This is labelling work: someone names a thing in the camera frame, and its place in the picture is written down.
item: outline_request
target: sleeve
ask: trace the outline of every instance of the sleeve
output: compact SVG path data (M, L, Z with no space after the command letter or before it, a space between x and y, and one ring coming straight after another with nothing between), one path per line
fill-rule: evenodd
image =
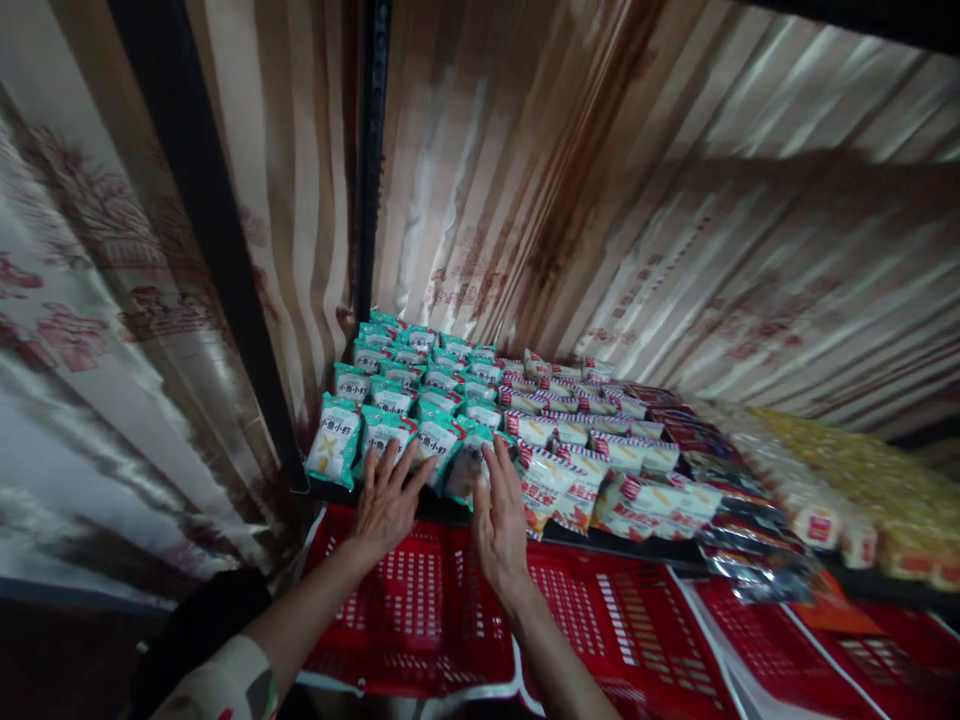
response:
M271 720L279 705L277 685L263 650L235 635L187 675L152 720Z

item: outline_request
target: forearm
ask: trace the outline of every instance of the forearm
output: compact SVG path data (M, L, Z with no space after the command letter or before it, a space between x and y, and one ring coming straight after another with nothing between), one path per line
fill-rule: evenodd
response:
M377 560L376 554L357 540L346 540L299 586L243 630L270 661L281 699L337 611Z
M559 720L619 717L557 627L547 601L532 581L524 581L511 589L502 602L547 717Z

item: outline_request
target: left hand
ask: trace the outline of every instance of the left hand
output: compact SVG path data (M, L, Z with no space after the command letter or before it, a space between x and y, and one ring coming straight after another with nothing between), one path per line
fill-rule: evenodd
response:
M350 538L364 549L367 559L378 563L413 529L417 498L437 464L436 456L428 458L417 474L403 486L404 478L420 450L414 438L394 467L400 443L391 440L382 456L371 447L363 459L363 494Z

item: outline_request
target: patterned curtain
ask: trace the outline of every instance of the patterned curtain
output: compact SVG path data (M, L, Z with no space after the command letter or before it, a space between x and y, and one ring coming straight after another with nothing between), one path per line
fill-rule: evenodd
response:
M191 2L292 420L344 348L351 3ZM2 0L0 575L169 604L297 547L103 0Z
M395 2L375 300L884 437L955 415L958 77L726 0Z

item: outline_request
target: hand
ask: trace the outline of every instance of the hand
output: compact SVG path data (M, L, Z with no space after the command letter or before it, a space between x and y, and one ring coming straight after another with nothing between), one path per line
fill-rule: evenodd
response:
M510 462L506 443L495 436L493 445L495 451L482 446L490 481L480 475L473 489L473 542L483 577L509 612L510 606L522 602L530 592L536 593L536 587L527 570L527 521L520 477Z
M413 529L420 488L430 477L437 458L428 458L413 479L403 486L410 466L417 457L420 441L414 438L394 468L400 443L391 440L382 456L371 446L363 459L363 494L357 509L357 520L350 538L363 548L363 555L372 565L393 550Z

